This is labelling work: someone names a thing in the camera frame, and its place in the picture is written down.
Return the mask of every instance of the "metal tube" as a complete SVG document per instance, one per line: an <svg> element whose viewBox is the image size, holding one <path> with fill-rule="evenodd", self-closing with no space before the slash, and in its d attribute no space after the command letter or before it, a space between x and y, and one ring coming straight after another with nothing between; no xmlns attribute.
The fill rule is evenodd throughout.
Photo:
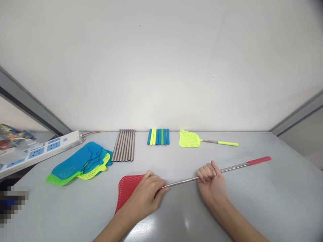
<svg viewBox="0 0 323 242"><path fill-rule="evenodd" d="M118 153L118 157L117 157L117 161L120 161L120 156L122 155L122 143L123 143L123 140L124 140L124 134L125 134L125 131L124 129L121 130L121 141L120 141L120 146L119 146L119 153Z"/></svg>
<svg viewBox="0 0 323 242"><path fill-rule="evenodd" d="M119 157L119 153L120 153L120 146L121 146L121 139L122 139L122 129L119 130L120 136L119 136L119 140L118 140L118 145L117 145L117 149L116 149L116 154L114 157L114 161L118 161L118 157Z"/></svg>
<svg viewBox="0 0 323 242"><path fill-rule="evenodd" d="M113 150L113 155L112 155L112 159L111 159L111 161L114 161L115 151L117 150L118 141L119 141L119 138L120 138L120 130L121 130L121 129L119 129L117 139L115 140L115 145L114 145L114 150Z"/></svg>
<svg viewBox="0 0 323 242"><path fill-rule="evenodd" d="M247 162L245 162L245 163L242 163L242 164L239 164L239 165L230 166L228 168L221 169L220 171L222 173L222 172L238 169L238 168L245 167L245 166L249 166L249 164ZM198 179L199 179L199 177L196 176L196 177L192 177L192 178L189 178L189 179L181 180L179 182L175 182L175 183L165 185L162 188L164 188L164 187L172 187L172 186L175 186L175 185L178 185L178 184L187 183L187 182L191 182L191 181L198 180Z"/></svg>
<svg viewBox="0 0 323 242"><path fill-rule="evenodd" d="M129 138L129 145L128 145L128 148L129 148L129 150L128 150L128 157L127 157L127 161L130 161L130 159L131 159L131 149L132 149L132 131L133 130L131 130L131 133L130 133L130 138Z"/></svg>
<svg viewBox="0 0 323 242"><path fill-rule="evenodd" d="M126 161L125 157L126 157L126 153L128 152L127 148L128 148L129 133L130 133L130 130L127 129L126 136L125 136L125 142L124 142L124 151L123 151L122 161Z"/></svg>
<svg viewBox="0 0 323 242"><path fill-rule="evenodd" d="M204 141L204 142L208 142L208 143L214 143L214 144L218 144L218 143L219 143L218 141L214 141L214 140L207 140L207 139L204 139L203 141Z"/></svg>
<svg viewBox="0 0 323 242"><path fill-rule="evenodd" d="M122 146L121 146L121 153L120 153L120 159L119 159L119 161L123 161L123 153L124 153L124 143L125 143L125 138L126 138L126 135L127 135L127 130L126 129L124 129L123 130L123 133L124 133L124 135L123 135L123 141L122 141Z"/></svg>
<svg viewBox="0 0 323 242"><path fill-rule="evenodd" d="M135 156L135 130L132 130L133 135L132 135L132 147L131 147L131 161L134 161L134 156Z"/></svg>

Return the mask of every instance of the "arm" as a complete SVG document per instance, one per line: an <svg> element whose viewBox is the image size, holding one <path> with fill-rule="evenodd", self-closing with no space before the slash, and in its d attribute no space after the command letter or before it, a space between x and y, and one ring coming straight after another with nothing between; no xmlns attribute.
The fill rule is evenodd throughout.
<svg viewBox="0 0 323 242"><path fill-rule="evenodd" d="M229 202L225 179L214 161L201 167L197 175L200 177L198 183L204 201L236 242L268 242Z"/></svg>
<svg viewBox="0 0 323 242"><path fill-rule="evenodd" d="M162 188L164 185L165 180L147 171L129 200L93 242L119 242L128 230L157 210L161 198L168 191L168 188Z"/></svg>

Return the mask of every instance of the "red handle grip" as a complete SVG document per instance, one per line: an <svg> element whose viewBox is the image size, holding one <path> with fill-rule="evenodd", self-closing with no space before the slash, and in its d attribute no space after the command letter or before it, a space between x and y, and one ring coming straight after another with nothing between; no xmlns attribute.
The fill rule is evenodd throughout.
<svg viewBox="0 0 323 242"><path fill-rule="evenodd" d="M271 158L269 156L266 156L266 157L262 157L262 158L259 158L259 159L256 159L256 160L248 161L247 163L249 165L255 165L255 164L259 164L259 163L269 161L269 160L271 160Z"/></svg>

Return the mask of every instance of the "finger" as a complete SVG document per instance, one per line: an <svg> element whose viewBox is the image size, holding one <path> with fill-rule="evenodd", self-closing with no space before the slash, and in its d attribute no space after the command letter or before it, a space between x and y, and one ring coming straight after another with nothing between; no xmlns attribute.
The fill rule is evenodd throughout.
<svg viewBox="0 0 323 242"><path fill-rule="evenodd" d="M202 173L202 175L203 175L204 179L205 179L207 182L208 182L208 181L210 181L210 178L209 178L208 174L206 173L206 171L204 170L204 168L203 168L203 167L201 167L201 168L200 168L200 172Z"/></svg>
<svg viewBox="0 0 323 242"><path fill-rule="evenodd" d="M165 192L167 192L169 190L169 188L162 188L160 189L154 199L154 204L156 205L156 209L158 208L158 205L163 197L163 195L165 194Z"/></svg>
<svg viewBox="0 0 323 242"><path fill-rule="evenodd" d="M210 168L207 165L203 166L203 169L205 170L205 172L207 173L209 178L213 178L212 171L210 170Z"/></svg>
<svg viewBox="0 0 323 242"><path fill-rule="evenodd" d="M203 183L205 183L205 182L206 182L206 180L204 179L204 177L203 177L202 173L201 173L199 170L196 172L196 174L197 174L197 176L200 178L201 182L203 182Z"/></svg>
<svg viewBox="0 0 323 242"><path fill-rule="evenodd" d="M158 176L157 175L152 175L152 176L149 177L149 179L153 179L153 178L158 178Z"/></svg>
<svg viewBox="0 0 323 242"><path fill-rule="evenodd" d="M221 174L221 171L219 170L219 168L217 167L217 165L215 164L214 161L211 161L211 165L213 166L214 170L215 170L215 173L218 177L221 177L222 174Z"/></svg>
<svg viewBox="0 0 323 242"><path fill-rule="evenodd" d="M157 178L154 181L154 186L155 186L155 190L156 190L155 192L157 192L160 188L165 186L165 184L166 184L166 181L164 179Z"/></svg>
<svg viewBox="0 0 323 242"><path fill-rule="evenodd" d="M148 170L147 172L146 172L146 174L144 175L144 177L143 178L147 178L147 177L150 177L150 176L152 176L154 173L151 171L151 170Z"/></svg>
<svg viewBox="0 0 323 242"><path fill-rule="evenodd" d="M206 164L208 166L208 168L211 170L211 171L214 171L215 169L213 168L212 164L211 163L207 163Z"/></svg>

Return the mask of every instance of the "hand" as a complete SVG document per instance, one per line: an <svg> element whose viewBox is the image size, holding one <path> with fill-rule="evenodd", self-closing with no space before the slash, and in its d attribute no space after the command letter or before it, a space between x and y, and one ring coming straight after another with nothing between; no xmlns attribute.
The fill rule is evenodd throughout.
<svg viewBox="0 0 323 242"><path fill-rule="evenodd" d="M127 217L132 218L134 223L138 223L157 210L161 198L168 191L168 188L162 188L163 186L165 186L164 179L154 175L152 171L147 171L129 200L119 211L126 211Z"/></svg>
<svg viewBox="0 0 323 242"><path fill-rule="evenodd" d="M214 161L201 167L197 175L200 192L210 208L227 201L225 179Z"/></svg>

